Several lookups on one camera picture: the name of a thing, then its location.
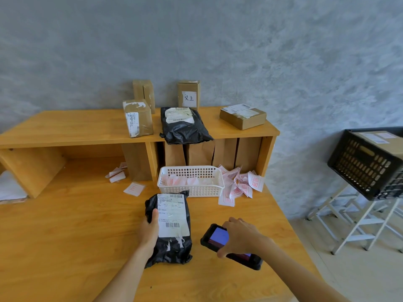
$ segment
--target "white plastic basket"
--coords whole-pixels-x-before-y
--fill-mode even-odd
[[[214,185],[186,185],[165,186],[162,184],[162,175],[177,175],[187,178],[213,178]],[[219,197],[224,189],[224,180],[221,171],[211,165],[198,166],[164,166],[161,167],[158,176],[158,184],[161,193],[179,193],[189,190],[189,197]]]

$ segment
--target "hand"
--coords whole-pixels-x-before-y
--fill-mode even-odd
[[[139,248],[144,248],[148,255],[148,259],[154,252],[155,244],[157,243],[158,231],[158,209],[152,211],[151,223],[148,223],[147,217],[140,224],[139,228]]]
[[[242,218],[235,219],[229,218],[223,225],[229,234],[229,240],[224,247],[218,250],[217,256],[219,258],[225,257],[229,253],[244,254],[244,253],[257,253],[257,246],[262,240],[270,240],[258,229],[245,222]]]

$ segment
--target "black plastic crate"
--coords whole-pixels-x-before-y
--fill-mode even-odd
[[[388,131],[345,130],[328,161],[331,169],[370,201],[403,194],[403,160],[352,133],[382,130]]]

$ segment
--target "tile floor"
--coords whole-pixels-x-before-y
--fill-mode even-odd
[[[324,220],[338,236],[340,229],[345,229],[345,224],[333,216]],[[370,251],[362,249],[364,242],[348,242],[332,255],[335,241],[318,219],[290,223],[325,281],[352,302],[403,301],[403,254],[398,252],[403,241],[390,230],[384,229]],[[396,215],[389,224],[403,231],[403,219]]]

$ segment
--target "wooden desk surface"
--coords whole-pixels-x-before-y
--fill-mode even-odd
[[[221,107],[201,107],[200,116],[213,138],[269,137],[280,132],[269,121],[239,130],[220,119]],[[154,134],[128,135],[123,109],[44,111],[0,135],[0,148],[159,142],[162,132],[160,108],[152,115]]]
[[[123,193],[129,179],[109,183],[104,176],[121,159],[69,161],[40,196],[0,205],[0,301],[92,301],[137,245],[144,201]],[[246,268],[200,245],[211,223],[242,217],[272,237],[291,257],[319,276],[275,200],[265,188],[254,198],[237,198],[234,208],[217,198],[188,198],[193,259],[185,265],[145,269],[135,301],[249,301],[290,296],[266,264]]]

